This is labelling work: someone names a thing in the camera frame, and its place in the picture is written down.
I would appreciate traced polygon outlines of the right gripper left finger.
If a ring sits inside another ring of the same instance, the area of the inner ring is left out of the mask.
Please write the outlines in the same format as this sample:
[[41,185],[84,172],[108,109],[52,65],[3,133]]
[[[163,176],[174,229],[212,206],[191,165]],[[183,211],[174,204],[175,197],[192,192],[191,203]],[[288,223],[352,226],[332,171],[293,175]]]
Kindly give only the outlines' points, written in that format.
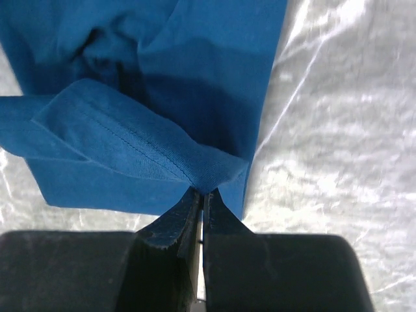
[[137,232],[1,235],[2,311],[189,311],[198,285],[201,196],[188,189]]

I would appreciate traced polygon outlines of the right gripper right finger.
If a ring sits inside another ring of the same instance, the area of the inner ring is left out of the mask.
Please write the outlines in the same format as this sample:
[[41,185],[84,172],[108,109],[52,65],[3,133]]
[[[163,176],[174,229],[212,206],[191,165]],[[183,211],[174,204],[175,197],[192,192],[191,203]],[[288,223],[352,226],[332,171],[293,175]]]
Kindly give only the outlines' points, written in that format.
[[204,198],[203,273],[208,311],[372,311],[355,251],[342,237],[257,234]]

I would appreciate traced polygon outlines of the dark blue t shirt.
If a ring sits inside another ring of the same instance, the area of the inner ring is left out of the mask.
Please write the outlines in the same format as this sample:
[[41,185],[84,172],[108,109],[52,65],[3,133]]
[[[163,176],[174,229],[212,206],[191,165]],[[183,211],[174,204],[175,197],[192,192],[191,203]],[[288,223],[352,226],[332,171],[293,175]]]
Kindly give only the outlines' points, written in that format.
[[58,207],[243,214],[286,1],[2,1],[1,146]]

